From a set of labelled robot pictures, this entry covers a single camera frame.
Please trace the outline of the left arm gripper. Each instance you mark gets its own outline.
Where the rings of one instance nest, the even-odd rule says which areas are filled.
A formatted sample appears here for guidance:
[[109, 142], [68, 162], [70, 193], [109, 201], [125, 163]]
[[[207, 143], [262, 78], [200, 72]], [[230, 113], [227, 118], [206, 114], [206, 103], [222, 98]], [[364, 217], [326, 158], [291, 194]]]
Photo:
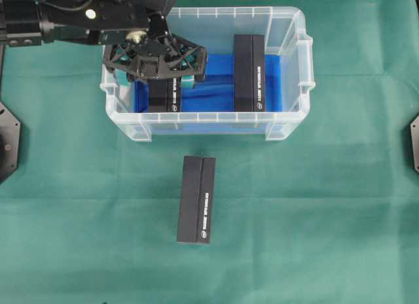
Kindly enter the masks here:
[[108, 45], [103, 54], [107, 71], [124, 72], [128, 83], [180, 78], [181, 88], [186, 89], [205, 81], [207, 62], [205, 47], [177, 35]]

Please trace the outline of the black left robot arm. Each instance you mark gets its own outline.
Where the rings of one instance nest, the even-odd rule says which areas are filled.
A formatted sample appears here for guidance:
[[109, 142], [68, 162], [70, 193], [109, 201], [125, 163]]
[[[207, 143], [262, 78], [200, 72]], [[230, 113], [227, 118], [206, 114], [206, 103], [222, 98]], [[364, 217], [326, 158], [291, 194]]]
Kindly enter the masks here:
[[1, 45], [34, 47], [55, 41], [103, 46], [110, 73], [130, 82], [206, 77], [208, 53], [171, 32], [177, 0], [1, 0]]

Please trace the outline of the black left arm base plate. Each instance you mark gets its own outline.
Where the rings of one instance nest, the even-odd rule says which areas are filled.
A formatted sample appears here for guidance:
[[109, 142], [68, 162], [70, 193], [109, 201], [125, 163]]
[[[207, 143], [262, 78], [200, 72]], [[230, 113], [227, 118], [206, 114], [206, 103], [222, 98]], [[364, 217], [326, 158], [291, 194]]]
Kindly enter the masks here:
[[1, 103], [1, 183], [18, 167], [20, 121]]

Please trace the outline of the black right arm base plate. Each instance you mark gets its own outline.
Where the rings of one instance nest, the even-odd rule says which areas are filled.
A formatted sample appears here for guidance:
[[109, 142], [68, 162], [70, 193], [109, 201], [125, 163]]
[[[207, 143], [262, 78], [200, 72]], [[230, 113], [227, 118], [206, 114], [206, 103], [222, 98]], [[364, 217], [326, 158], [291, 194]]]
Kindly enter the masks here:
[[414, 170], [419, 173], [419, 115], [410, 124]]

